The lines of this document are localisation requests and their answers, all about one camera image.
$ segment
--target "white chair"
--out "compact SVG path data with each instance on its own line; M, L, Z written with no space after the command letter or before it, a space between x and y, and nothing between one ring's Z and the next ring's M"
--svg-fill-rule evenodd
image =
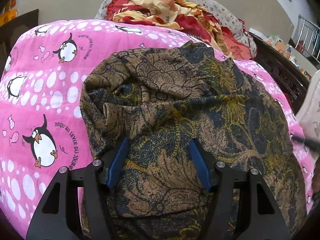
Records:
M320 142L320 70L312 77L304 102L297 113L297 121L306 138ZM311 153L316 161L319 155Z

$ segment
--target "penguin foot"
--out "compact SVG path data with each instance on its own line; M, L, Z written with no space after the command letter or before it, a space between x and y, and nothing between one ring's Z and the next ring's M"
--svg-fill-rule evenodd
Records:
M50 154L54 156L55 159L58 158L58 153L55 150L53 150Z
M39 161L36 160L35 166L41 169L41 157L39 157Z

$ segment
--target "white wall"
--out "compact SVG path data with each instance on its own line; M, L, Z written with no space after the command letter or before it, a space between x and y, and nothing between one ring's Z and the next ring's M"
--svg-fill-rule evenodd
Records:
M285 10L287 13L288 17L292 21L294 25L294 30L292 33L292 37L294 36L296 32L296 27L298 25L298 16L301 14L305 19L316 23L316 17L313 14L313 11L310 7L310 5L307 3L306 0L292 0L290 2L289 0L277 0L282 8Z

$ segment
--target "silver screw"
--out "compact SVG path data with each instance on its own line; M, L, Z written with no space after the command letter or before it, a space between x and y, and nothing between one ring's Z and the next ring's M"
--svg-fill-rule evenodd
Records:
M224 168L226 166L226 164L224 162L217 162L217 166L219 168Z
M251 173L252 173L253 175L259 174L259 171L258 171L257 169L255 169L255 168L251 169L250 171L251 171Z
M66 166L63 166L63 167L61 167L60 169L59 169L59 172L60 173L65 173L66 171L67 171L67 167Z
M102 163L102 161L101 160L95 160L95 161L93 161L93 166L100 166L101 165L101 163Z

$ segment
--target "dark wooden cabinet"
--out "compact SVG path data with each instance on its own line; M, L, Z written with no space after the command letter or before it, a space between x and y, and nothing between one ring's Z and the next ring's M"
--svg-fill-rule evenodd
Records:
M288 101L294 114L297 114L306 97L309 80L296 66L259 37L253 35L257 44L257 55L254 60L272 76Z

